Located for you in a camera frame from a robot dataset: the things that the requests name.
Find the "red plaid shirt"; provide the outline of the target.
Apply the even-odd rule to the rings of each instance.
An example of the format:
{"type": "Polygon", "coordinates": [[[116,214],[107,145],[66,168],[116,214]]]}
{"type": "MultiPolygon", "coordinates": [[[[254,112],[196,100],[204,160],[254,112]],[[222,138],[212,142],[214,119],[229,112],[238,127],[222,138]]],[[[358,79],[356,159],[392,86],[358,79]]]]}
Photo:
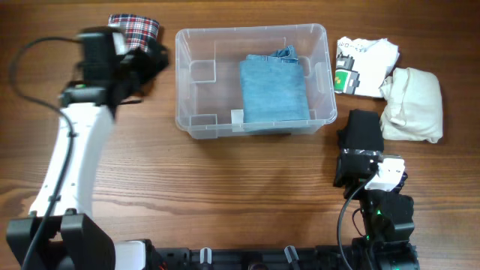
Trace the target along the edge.
{"type": "Polygon", "coordinates": [[[149,42],[157,41],[160,28],[155,19],[129,13],[111,14],[107,25],[122,29],[129,50],[141,49],[146,53],[151,49],[149,42]]]}

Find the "blue denim jeans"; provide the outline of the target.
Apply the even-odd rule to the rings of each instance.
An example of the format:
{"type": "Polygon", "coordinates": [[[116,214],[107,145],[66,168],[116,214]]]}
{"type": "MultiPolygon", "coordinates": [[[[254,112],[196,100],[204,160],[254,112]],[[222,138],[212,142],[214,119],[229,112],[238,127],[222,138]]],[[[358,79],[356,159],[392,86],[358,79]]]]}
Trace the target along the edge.
{"type": "Polygon", "coordinates": [[[304,68],[292,45],[239,64],[245,123],[309,120],[304,68]]]}

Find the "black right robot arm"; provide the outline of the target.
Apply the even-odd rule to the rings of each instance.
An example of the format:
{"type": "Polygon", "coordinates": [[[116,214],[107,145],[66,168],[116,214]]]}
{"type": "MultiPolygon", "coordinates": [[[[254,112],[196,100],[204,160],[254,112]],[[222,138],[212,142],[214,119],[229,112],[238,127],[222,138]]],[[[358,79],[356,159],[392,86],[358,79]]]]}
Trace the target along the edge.
{"type": "Polygon", "coordinates": [[[340,152],[333,185],[344,189],[345,199],[336,227],[340,269],[418,269],[416,249],[410,244],[414,201],[401,194],[408,177],[405,161],[385,154],[379,115],[354,109],[337,135],[340,152]],[[345,247],[344,215],[354,200],[364,233],[345,247]]]}

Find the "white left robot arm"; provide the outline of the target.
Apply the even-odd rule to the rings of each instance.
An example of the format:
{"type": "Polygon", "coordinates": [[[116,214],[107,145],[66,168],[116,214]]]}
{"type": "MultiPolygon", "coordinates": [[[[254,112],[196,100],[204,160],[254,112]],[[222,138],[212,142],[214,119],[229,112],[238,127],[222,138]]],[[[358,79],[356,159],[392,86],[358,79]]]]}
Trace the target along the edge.
{"type": "Polygon", "coordinates": [[[156,38],[129,49],[119,28],[81,31],[83,59],[52,107],[58,133],[41,189],[27,217],[7,226],[7,243],[22,269],[165,269],[148,239],[114,242],[92,219],[101,152],[121,105],[139,104],[145,85],[169,64],[156,38]]]}

